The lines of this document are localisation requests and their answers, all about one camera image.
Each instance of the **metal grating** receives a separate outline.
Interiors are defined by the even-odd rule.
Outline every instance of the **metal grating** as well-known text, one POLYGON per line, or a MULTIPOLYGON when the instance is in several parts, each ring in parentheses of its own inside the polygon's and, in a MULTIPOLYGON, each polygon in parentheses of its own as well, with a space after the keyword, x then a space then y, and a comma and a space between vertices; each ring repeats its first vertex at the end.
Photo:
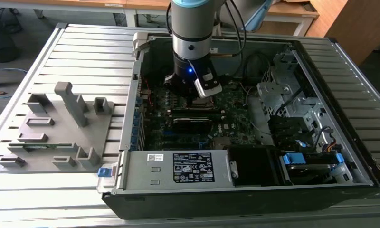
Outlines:
MULTIPOLYGON (((52 92, 58 81, 75 84, 74 92, 84 99, 106 96, 116 103, 108 132, 104 160, 115 161, 126 114, 130 86, 131 41, 138 31, 150 28, 123 28, 70 25, 56 29, 30 70, 20 88, 0 117, 0 151, 18 133, 28 107, 22 105, 27 93, 52 92)), ((338 44, 323 38, 258 36, 302 41, 323 74, 351 122, 380 164, 380 98, 362 73, 345 56, 338 44)), ((115 227, 115 226, 210 226, 277 223, 277 227, 330 227, 347 221, 354 226, 380 224, 380 194, 355 199, 323 211, 273 214, 251 217, 190 218, 186 220, 120 220, 107 208, 96 191, 94 173, 0 174, 0 221, 7 227, 115 227)))

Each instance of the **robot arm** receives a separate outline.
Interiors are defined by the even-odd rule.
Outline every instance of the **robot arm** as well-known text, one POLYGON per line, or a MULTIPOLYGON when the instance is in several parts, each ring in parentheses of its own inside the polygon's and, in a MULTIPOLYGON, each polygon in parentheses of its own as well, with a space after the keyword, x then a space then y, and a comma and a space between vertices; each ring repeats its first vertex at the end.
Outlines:
POLYGON ((175 73, 167 80, 173 89, 190 98, 206 98, 223 91, 210 47, 215 13, 226 1, 173 0, 171 3, 175 73))

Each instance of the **power supply label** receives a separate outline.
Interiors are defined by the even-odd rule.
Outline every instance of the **power supply label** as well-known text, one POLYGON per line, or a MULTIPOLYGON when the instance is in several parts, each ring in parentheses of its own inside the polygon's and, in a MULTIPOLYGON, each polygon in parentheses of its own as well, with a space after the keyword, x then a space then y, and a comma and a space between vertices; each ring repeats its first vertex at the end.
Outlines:
POLYGON ((211 153, 174 153, 174 181, 177 183, 215 182, 211 153))

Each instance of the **white label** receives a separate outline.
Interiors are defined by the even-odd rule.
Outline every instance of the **white label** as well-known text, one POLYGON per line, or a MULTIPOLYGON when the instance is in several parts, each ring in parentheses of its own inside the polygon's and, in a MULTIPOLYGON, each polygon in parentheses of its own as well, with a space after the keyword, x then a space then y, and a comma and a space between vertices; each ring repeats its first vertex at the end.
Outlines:
POLYGON ((116 6, 116 7, 123 7, 124 5, 123 5, 123 4, 108 4, 108 3, 106 3, 106 6, 116 6))
POLYGON ((217 47, 210 48, 210 53, 218 53, 218 48, 217 47))
POLYGON ((148 161, 150 162, 163 162, 164 154, 163 153, 148 153, 148 161))

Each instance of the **motherboard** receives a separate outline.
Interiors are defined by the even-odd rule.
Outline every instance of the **motherboard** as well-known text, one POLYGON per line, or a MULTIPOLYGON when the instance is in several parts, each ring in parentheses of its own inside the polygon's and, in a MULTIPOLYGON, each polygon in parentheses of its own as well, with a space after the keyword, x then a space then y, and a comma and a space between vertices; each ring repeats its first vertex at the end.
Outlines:
POLYGON ((187 100, 163 85, 143 83, 146 150, 222 150, 257 144, 247 93, 229 84, 217 96, 187 100))

